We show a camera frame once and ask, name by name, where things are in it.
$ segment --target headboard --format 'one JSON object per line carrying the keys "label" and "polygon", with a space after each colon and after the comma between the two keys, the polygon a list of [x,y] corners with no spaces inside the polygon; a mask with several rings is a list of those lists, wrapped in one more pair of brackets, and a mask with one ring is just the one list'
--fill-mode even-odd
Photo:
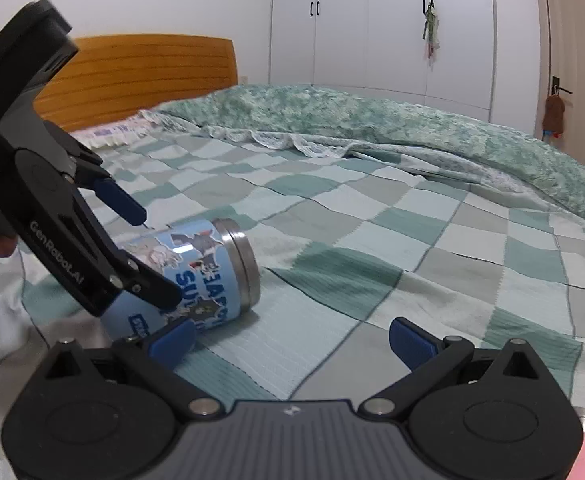
{"label": "headboard", "polygon": [[41,117],[67,132],[237,84],[231,40],[119,34],[74,41],[79,53],[35,101]]}

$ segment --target bedsheet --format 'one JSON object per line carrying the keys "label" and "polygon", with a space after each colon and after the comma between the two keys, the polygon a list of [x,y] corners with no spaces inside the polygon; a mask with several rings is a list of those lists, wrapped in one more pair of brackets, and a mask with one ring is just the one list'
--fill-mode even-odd
{"label": "bedsheet", "polygon": [[[585,406],[585,224],[572,214],[392,162],[308,158],[201,131],[157,128],[101,155],[148,210],[146,225],[132,227],[85,194],[117,243],[188,218],[233,218],[245,230],[260,266],[259,304],[204,333],[175,369],[227,406],[335,397],[356,406],[408,371],[387,342],[396,316],[486,348],[526,338]],[[28,248],[7,264],[23,274],[1,286],[21,291],[15,310],[28,315],[25,344],[0,362],[0,425],[58,338],[108,343]]]}

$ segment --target metal screw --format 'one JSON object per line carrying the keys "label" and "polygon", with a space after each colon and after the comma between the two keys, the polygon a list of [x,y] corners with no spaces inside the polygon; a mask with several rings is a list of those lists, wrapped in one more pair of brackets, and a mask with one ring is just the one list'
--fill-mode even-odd
{"label": "metal screw", "polygon": [[114,274],[111,274],[109,280],[110,280],[110,283],[112,283],[115,287],[124,288],[124,283],[119,278],[119,276],[115,276]]}
{"label": "metal screw", "polygon": [[188,408],[197,415],[214,415],[221,410],[221,404],[210,397],[202,397],[201,399],[195,399],[188,404]]}
{"label": "metal screw", "polygon": [[395,403],[383,397],[368,399],[364,402],[364,410],[373,415],[388,415],[394,409]]}

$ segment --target wardrobe door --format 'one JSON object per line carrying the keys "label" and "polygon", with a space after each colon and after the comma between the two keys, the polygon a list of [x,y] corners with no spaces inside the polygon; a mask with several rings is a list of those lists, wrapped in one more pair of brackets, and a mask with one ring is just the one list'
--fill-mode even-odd
{"label": "wardrobe door", "polygon": [[311,84],[317,0],[272,0],[271,84]]}
{"label": "wardrobe door", "polygon": [[493,0],[434,0],[439,48],[428,63],[426,96],[490,109]]}
{"label": "wardrobe door", "polygon": [[368,0],[366,86],[426,93],[423,0]]}
{"label": "wardrobe door", "polygon": [[318,0],[317,86],[365,85],[368,0]]}

